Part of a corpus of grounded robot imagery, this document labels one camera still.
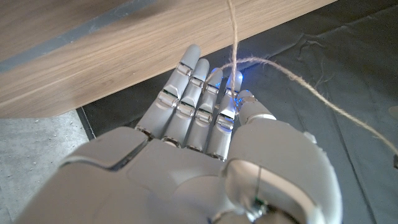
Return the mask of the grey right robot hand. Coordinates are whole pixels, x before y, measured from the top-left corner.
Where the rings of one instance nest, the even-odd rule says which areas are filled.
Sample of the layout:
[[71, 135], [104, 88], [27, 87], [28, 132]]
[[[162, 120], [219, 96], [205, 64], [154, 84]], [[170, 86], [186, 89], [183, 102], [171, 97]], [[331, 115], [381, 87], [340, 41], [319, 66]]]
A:
[[279, 121], [242, 76], [191, 45], [136, 127], [71, 153], [18, 223], [341, 223], [338, 179], [313, 135]]

